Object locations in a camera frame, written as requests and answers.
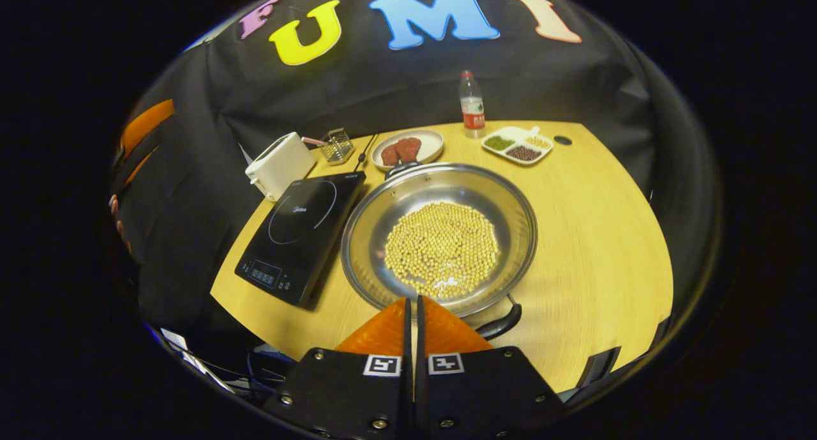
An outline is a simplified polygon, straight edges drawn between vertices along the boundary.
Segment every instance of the yellow tabletop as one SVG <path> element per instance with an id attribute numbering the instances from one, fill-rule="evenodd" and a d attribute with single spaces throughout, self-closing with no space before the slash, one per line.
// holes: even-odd
<path id="1" fill-rule="evenodd" d="M 490 134 L 505 126 L 573 141 L 554 147 L 530 167 L 519 166 L 482 149 L 467 138 L 462 123 L 426 126 L 446 145 L 438 162 L 469 163 L 514 182 L 539 220 L 539 246 L 533 265 L 513 289 L 522 320 L 493 339 L 495 347 L 517 346 L 555 391 L 580 382 L 587 358 L 621 346 L 614 370 L 646 352 L 660 321 L 669 317 L 672 272 L 656 216 L 630 175 L 595 135 L 577 123 L 488 121 Z M 380 134 L 371 145 L 403 129 Z M 350 172 L 370 137 L 352 142 L 349 162 L 329 166 L 317 149 L 309 176 Z M 367 160 L 365 192 L 383 182 L 384 172 Z M 312 310 L 278 300 L 234 274 L 239 258 L 273 202 L 262 201 L 244 225 L 219 270 L 210 294 L 239 322 L 269 345 L 295 359 L 312 347 L 333 349 L 377 313 L 351 288 L 341 259 L 327 262 L 323 285 L 315 287 Z M 502 317 L 511 307 L 501 300 L 464 320 L 471 326 Z"/>

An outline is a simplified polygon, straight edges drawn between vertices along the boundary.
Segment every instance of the stainless steel pan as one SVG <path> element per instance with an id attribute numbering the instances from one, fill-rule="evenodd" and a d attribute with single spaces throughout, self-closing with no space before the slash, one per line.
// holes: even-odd
<path id="1" fill-rule="evenodd" d="M 533 262 L 537 245 L 534 210 L 510 181 L 482 167 L 460 163 L 408 163 L 386 174 L 353 210 L 341 239 L 344 274 L 356 292 L 374 307 L 398 298 L 416 303 L 417 293 L 386 268 L 386 236 L 401 216 L 431 202 L 455 202 L 475 208 L 492 222 L 499 247 L 497 264 L 468 295 L 438 300 L 457 317 L 482 311 L 510 294 Z M 519 321 L 521 306 L 479 331 L 491 338 Z"/>

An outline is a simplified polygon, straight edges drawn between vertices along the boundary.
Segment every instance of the yellow beans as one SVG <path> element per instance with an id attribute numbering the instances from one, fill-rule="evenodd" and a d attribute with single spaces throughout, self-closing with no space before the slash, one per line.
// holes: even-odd
<path id="1" fill-rule="evenodd" d="M 397 221 L 386 267 L 418 294 L 455 298 L 488 277 L 499 254 L 493 224 L 461 204 L 435 202 Z"/>
<path id="2" fill-rule="evenodd" d="M 525 138 L 525 141 L 531 143 L 531 145 L 536 145 L 544 149 L 548 149 L 551 147 L 551 144 L 548 143 L 548 141 L 546 140 L 542 140 L 542 137 L 540 137 L 539 135 L 533 135 L 533 137 Z"/>

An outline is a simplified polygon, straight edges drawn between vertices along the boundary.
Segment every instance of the white toaster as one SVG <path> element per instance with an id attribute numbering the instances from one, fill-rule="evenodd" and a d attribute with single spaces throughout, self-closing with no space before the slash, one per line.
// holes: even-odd
<path id="1" fill-rule="evenodd" d="M 277 201 L 290 183 L 304 178 L 314 165 L 315 157 L 297 132 L 290 132 L 264 149 L 244 173 L 266 199 Z"/>

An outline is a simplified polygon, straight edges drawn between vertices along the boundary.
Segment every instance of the raw meat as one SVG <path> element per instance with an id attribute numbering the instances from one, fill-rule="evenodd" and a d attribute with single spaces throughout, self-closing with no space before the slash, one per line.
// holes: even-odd
<path id="1" fill-rule="evenodd" d="M 396 145 L 390 145 L 383 149 L 383 152 L 380 153 L 380 158 L 383 160 L 383 165 L 397 165 L 400 156 L 397 155 Z"/>
<path id="2" fill-rule="evenodd" d="M 423 145 L 423 143 L 414 137 L 403 138 L 403 140 L 394 144 L 394 146 L 397 147 L 397 154 L 400 156 L 400 161 L 403 163 L 416 161 L 417 152 L 420 150 L 421 145 Z"/>

